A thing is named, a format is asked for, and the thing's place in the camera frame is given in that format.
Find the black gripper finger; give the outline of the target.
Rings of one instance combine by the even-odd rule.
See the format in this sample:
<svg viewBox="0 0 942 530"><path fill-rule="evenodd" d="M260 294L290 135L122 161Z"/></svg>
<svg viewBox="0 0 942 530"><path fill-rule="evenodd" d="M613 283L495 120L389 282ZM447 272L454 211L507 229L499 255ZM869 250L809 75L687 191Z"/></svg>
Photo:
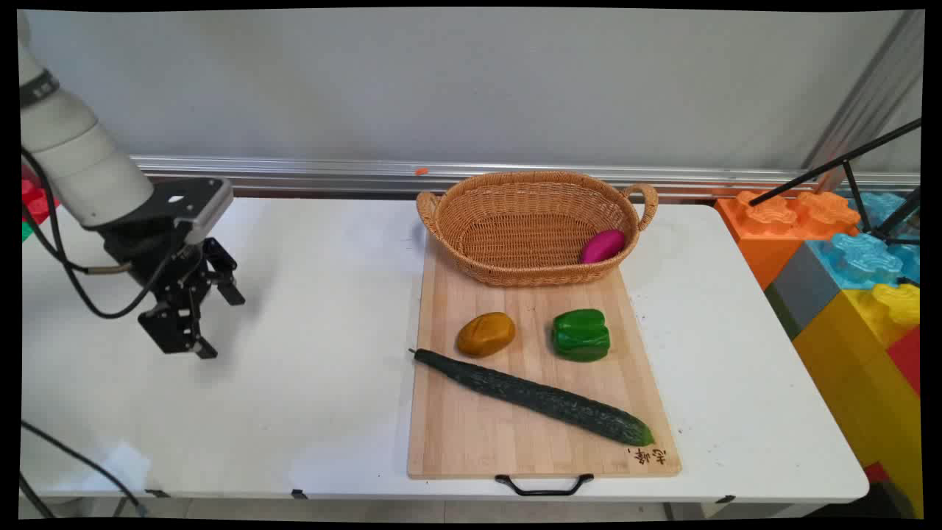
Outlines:
<svg viewBox="0 0 942 530"><path fill-rule="evenodd" d="M202 242L202 254L208 265L206 271L202 273L205 284L215 286L229 305L244 305L246 299L238 290L235 275L233 275L238 268L238 263L232 255L216 239L205 239Z"/></svg>
<svg viewBox="0 0 942 530"><path fill-rule="evenodd" d="M206 291L162 291L151 310L138 315L138 323L163 353L195 353L198 358L218 356L201 332L201 304Z"/></svg>

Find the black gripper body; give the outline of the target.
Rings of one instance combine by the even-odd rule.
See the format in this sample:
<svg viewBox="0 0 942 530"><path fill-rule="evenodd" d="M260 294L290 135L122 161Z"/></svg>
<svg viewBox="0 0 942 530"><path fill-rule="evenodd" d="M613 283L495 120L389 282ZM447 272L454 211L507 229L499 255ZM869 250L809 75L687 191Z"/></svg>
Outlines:
<svg viewBox="0 0 942 530"><path fill-rule="evenodd" d="M189 244L192 222L143 221L111 224L99 231L105 252L115 262L127 265L127 274L139 285L127 310L134 310L152 293L158 301L175 300L178 291L197 292L202 302L222 276L212 271L209 252L213 239Z"/></svg>

